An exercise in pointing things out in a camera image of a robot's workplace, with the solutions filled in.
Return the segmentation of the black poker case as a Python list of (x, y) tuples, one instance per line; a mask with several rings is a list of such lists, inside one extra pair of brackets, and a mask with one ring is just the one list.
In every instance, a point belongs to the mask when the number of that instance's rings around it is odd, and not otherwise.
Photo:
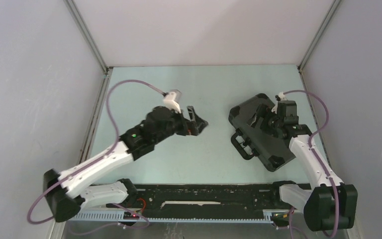
[(259, 93), (232, 107), (228, 120), (235, 132), (231, 143), (245, 160), (258, 158), (264, 167), (274, 172), (295, 159), (286, 143), (261, 129), (263, 118), (258, 116), (261, 106), (272, 108), (274, 103), (264, 93)]

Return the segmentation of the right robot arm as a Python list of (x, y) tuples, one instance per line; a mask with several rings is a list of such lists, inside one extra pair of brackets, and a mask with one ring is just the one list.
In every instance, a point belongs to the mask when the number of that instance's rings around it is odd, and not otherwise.
[(273, 107), (260, 104), (252, 123), (263, 134), (281, 141), (302, 164), (311, 191), (295, 184), (272, 191), (269, 200), (275, 208), (290, 204), (303, 212), (313, 231), (336, 231), (354, 226), (358, 191), (343, 180), (320, 155), (309, 127), (299, 123), (295, 101), (280, 100)]

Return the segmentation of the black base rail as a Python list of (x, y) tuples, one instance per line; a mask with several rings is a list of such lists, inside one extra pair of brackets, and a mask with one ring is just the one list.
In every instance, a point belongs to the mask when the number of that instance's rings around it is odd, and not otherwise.
[(137, 184), (137, 194), (121, 203), (143, 209), (149, 219), (261, 220), (267, 212), (288, 212), (280, 182), (273, 184)]

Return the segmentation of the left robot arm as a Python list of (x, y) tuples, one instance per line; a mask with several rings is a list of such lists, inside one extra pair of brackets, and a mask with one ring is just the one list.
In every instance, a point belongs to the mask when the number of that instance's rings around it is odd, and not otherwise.
[(140, 124), (118, 136), (113, 145), (94, 157), (62, 172), (54, 169), (45, 172), (43, 192), (53, 219), (65, 222), (83, 209), (111, 203), (134, 206), (137, 190), (129, 179), (106, 185), (95, 185), (95, 181), (152, 152), (158, 143), (174, 134), (201, 134), (208, 122), (192, 106), (187, 111), (189, 119), (167, 107), (155, 107)]

